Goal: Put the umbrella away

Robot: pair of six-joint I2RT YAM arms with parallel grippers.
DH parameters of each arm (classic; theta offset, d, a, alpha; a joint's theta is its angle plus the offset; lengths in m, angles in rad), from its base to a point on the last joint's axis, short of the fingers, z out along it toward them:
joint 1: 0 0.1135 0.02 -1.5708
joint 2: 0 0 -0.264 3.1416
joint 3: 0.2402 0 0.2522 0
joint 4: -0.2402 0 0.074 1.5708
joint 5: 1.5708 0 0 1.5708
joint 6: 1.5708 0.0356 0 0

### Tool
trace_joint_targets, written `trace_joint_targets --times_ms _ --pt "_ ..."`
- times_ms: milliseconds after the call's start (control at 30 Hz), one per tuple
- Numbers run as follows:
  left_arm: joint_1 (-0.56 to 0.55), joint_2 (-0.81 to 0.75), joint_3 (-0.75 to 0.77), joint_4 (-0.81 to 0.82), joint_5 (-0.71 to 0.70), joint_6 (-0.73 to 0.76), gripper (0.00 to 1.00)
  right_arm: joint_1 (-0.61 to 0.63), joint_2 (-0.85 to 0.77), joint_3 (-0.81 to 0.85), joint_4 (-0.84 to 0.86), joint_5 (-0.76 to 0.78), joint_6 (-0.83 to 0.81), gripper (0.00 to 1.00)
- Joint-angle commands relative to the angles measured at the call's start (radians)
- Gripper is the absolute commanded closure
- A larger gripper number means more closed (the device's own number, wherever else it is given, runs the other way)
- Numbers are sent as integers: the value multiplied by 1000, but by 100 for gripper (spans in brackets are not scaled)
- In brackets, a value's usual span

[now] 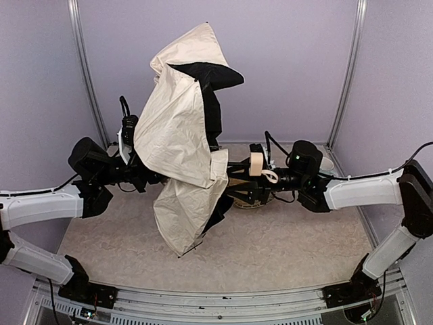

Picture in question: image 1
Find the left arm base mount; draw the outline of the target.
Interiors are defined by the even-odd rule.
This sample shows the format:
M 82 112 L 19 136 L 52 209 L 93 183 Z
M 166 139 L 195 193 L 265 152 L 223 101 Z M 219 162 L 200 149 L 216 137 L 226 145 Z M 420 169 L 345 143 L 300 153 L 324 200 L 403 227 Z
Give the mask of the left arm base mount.
M 60 286 L 58 295 L 94 307 L 112 309 L 118 289 L 114 286 L 90 282 L 87 277 L 73 275 L 66 284 Z

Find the beige folding umbrella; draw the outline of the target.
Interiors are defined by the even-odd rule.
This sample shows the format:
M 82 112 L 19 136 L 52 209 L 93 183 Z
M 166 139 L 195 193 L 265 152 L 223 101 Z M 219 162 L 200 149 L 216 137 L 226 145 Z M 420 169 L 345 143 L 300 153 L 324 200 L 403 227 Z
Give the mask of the beige folding umbrella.
M 154 201 L 160 235 L 183 256 L 223 219 L 232 198 L 229 153 L 219 147 L 221 109 L 216 91 L 244 82 L 232 69 L 208 23 L 185 33 L 152 59 L 155 87 L 135 127 L 141 162 L 167 181 Z

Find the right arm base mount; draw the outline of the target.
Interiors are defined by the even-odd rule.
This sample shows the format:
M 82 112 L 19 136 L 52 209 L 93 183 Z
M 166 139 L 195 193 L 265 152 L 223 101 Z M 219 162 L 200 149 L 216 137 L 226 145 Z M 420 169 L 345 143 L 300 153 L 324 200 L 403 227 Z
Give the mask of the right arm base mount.
M 382 294 L 378 280 L 364 274 L 353 276 L 348 282 L 325 286 L 322 291 L 327 308 L 358 303 Z

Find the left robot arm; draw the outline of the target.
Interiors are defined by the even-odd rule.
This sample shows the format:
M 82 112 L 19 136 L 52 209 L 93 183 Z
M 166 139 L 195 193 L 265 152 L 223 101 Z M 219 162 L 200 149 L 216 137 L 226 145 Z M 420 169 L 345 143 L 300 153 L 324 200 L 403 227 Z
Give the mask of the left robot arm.
M 21 225 L 52 219 L 101 215 L 113 198 L 108 186 L 129 183 L 139 193 L 162 176 L 148 169 L 135 151 L 129 160 L 110 156 L 91 138 L 74 146 L 68 164 L 76 173 L 66 183 L 33 192 L 1 192 L 1 264 L 46 277 L 62 286 L 86 284 L 89 277 L 77 259 L 35 246 L 12 232 Z

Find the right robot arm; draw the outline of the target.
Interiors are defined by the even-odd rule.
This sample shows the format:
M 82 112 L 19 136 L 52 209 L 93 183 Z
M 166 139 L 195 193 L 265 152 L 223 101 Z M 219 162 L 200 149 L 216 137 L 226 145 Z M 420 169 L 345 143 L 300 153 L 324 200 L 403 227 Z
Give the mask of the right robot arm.
M 306 140 L 294 142 L 284 167 L 273 167 L 270 147 L 252 144 L 249 158 L 229 162 L 227 174 L 239 182 L 227 186 L 225 193 L 247 204 L 266 204 L 278 192 L 292 192 L 314 213 L 378 204 L 403 206 L 401 224 L 360 262 L 350 280 L 353 284 L 375 282 L 419 240 L 432 236 L 432 180 L 414 158 L 395 169 L 357 177 L 322 173 L 322 162 L 323 153 Z

